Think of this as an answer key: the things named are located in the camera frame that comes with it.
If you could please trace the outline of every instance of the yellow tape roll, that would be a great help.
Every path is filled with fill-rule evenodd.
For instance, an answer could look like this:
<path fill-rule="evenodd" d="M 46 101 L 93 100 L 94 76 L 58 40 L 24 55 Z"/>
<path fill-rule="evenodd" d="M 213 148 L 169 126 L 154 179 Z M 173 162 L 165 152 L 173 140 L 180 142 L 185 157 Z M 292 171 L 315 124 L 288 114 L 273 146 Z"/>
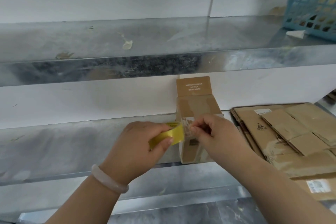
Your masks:
<path fill-rule="evenodd" d="M 150 149 L 153 149 L 155 146 L 158 145 L 159 142 L 161 142 L 167 137 L 173 138 L 173 142 L 171 145 L 177 144 L 184 140 L 184 131 L 183 131 L 182 123 L 168 122 L 167 125 L 170 126 L 172 129 L 166 132 L 162 132 L 158 136 L 154 137 L 153 139 L 150 139 L 149 141 Z"/>

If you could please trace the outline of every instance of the plastic basket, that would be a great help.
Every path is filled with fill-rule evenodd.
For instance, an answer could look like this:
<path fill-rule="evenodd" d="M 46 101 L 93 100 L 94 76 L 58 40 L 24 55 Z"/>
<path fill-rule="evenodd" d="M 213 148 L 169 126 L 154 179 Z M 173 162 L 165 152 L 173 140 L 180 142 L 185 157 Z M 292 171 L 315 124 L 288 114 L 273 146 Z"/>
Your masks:
<path fill-rule="evenodd" d="M 283 26 L 336 41 L 336 0 L 288 0 Z"/>

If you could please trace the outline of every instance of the hand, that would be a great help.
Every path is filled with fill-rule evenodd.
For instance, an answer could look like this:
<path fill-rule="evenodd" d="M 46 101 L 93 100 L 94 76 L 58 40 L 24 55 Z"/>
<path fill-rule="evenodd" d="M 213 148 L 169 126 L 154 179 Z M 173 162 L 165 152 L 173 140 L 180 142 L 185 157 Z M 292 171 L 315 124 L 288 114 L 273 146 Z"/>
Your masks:
<path fill-rule="evenodd" d="M 127 185 L 149 171 L 171 145 L 171 137 L 161 141 L 152 151 L 149 140 L 170 130 L 167 124 L 132 122 L 128 124 L 104 162 L 100 165 L 107 175 L 120 184 Z"/>
<path fill-rule="evenodd" d="M 229 120 L 204 114 L 190 129 L 209 156 L 232 175 L 250 165 L 251 154 L 257 156 Z"/>

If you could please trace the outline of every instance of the logo on cardboard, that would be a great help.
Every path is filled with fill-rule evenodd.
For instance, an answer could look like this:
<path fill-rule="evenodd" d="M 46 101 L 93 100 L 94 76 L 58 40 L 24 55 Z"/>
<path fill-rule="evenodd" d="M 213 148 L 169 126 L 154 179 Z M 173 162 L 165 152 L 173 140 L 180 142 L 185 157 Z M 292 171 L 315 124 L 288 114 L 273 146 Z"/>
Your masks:
<path fill-rule="evenodd" d="M 263 125 L 261 125 L 260 123 L 258 123 L 258 130 L 265 130 L 267 128 L 265 128 Z"/>

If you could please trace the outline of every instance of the bracelet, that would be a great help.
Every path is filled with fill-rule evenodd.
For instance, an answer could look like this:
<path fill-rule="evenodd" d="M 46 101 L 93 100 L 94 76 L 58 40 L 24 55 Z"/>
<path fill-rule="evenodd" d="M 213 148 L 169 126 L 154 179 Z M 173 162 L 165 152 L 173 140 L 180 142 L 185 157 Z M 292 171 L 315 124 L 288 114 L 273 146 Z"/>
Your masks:
<path fill-rule="evenodd" d="M 128 192 L 128 185 L 124 186 L 118 184 L 114 181 L 110 176 L 105 174 L 97 165 L 93 165 L 91 169 L 91 174 L 96 180 L 98 180 L 101 184 L 109 188 L 110 190 L 118 193 L 126 193 Z"/>

